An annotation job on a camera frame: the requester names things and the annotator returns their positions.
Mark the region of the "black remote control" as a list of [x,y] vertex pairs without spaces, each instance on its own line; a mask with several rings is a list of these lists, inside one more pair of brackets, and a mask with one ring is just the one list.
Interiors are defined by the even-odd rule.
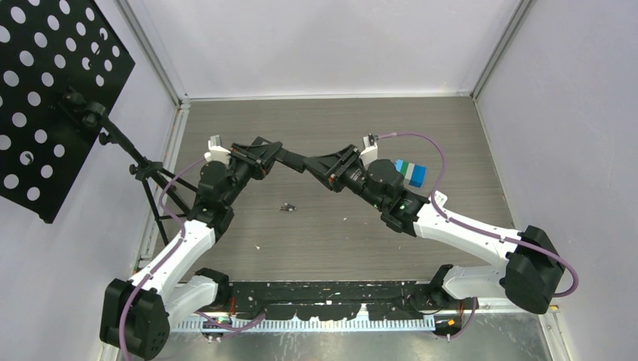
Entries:
[[284,148],[281,148],[275,154],[275,160],[282,165],[285,165],[286,167],[299,172],[300,174],[304,173],[308,169],[308,166],[306,164],[306,156],[294,153]]

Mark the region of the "white air conditioner remote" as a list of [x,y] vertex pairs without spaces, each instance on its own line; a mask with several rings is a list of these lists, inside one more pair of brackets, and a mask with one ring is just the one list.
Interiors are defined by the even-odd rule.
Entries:
[[446,194],[441,193],[440,191],[435,191],[434,193],[434,202],[439,206],[443,207],[445,203],[448,201],[448,197]]

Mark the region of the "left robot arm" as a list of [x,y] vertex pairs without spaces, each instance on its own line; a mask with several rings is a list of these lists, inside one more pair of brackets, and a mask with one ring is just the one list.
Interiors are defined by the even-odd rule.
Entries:
[[179,282],[229,228],[240,192],[270,172],[282,149],[282,143],[262,138],[229,149],[218,137],[209,139],[208,152],[193,165],[200,176],[193,206],[184,218],[169,215],[179,224],[177,235],[141,271],[107,286],[99,333],[104,343],[118,347],[125,360],[150,360],[161,352],[170,330],[191,314],[229,305],[231,286],[222,272],[202,268],[186,284]]

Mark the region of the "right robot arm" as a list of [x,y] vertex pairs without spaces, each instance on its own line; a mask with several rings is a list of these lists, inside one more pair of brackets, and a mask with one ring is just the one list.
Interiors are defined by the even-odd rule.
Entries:
[[349,189],[381,214],[398,233],[440,241],[485,261],[483,266],[443,265],[431,280],[430,301],[450,308],[469,297],[505,298],[533,314],[544,314],[565,272],[547,233],[535,226],[523,232],[456,214],[404,186],[404,175],[376,151],[349,146],[338,153],[302,161],[326,188]]

